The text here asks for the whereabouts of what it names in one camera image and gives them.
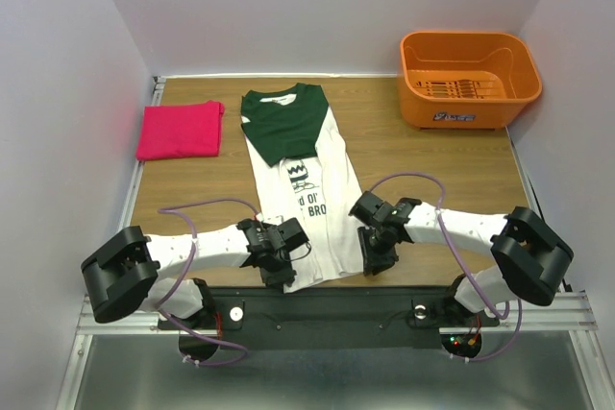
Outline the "white green-sleeved t-shirt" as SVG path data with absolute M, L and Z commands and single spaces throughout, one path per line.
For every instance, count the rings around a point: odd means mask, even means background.
M 296 276 L 284 292 L 362 273 L 350 214 L 361 189 L 323 88 L 250 90 L 240 114 L 262 215 L 297 219 L 311 245 L 292 252 Z

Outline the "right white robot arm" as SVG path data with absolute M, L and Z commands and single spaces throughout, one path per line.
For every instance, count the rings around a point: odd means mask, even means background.
M 574 258 L 564 240 L 533 210 L 517 206 L 507 214 L 475 214 L 402 198 L 392 205 L 364 192 L 349 212 L 357 230 L 364 272 L 376 275 L 399 259 L 397 245 L 441 244 L 493 257 L 478 273 L 467 267 L 426 310 L 447 325 L 463 324 L 485 309 L 514 300 L 553 303 Z

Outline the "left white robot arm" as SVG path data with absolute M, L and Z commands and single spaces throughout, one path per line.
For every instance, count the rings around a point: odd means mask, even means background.
M 181 235 L 119 231 L 81 265 L 94 319 L 122 320 L 137 311 L 163 310 L 191 326 L 206 326 L 216 310 L 206 283 L 191 271 L 254 267 L 266 285 L 284 288 L 296 277 L 292 253 L 309 250 L 295 218 L 279 223 L 244 219 L 219 230 Z

